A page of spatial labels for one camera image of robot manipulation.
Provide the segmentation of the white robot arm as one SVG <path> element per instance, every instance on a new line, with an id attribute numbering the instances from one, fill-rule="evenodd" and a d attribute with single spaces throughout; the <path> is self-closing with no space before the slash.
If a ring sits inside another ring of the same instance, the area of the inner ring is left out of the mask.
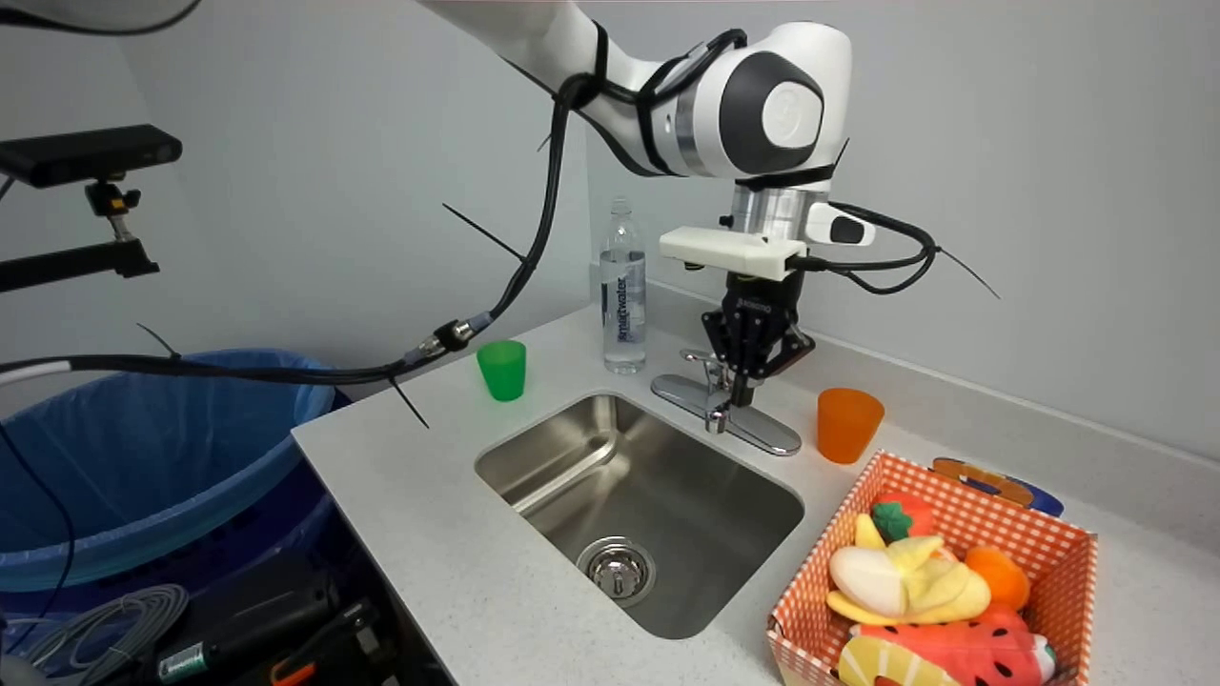
<path id="1" fill-rule="evenodd" d="M 842 226 L 832 176 L 847 152 L 853 46 L 825 21 L 747 40 L 725 30 L 678 57 L 626 52 L 575 0 L 420 0 L 479 39 L 638 176 L 727 179 L 727 229 L 666 229 L 678 264 L 727 273 L 704 336 L 733 400 L 808 351 L 797 331 L 799 257 Z"/>

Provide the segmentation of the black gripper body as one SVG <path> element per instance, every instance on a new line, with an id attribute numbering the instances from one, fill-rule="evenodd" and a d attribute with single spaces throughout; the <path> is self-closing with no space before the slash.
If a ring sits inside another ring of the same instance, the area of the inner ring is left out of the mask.
<path id="1" fill-rule="evenodd" d="M 701 317 L 713 355 L 736 377 L 769 377 L 799 361 L 817 337 L 797 325 L 797 298 L 803 276 L 781 283 L 727 273 L 725 298 Z"/>

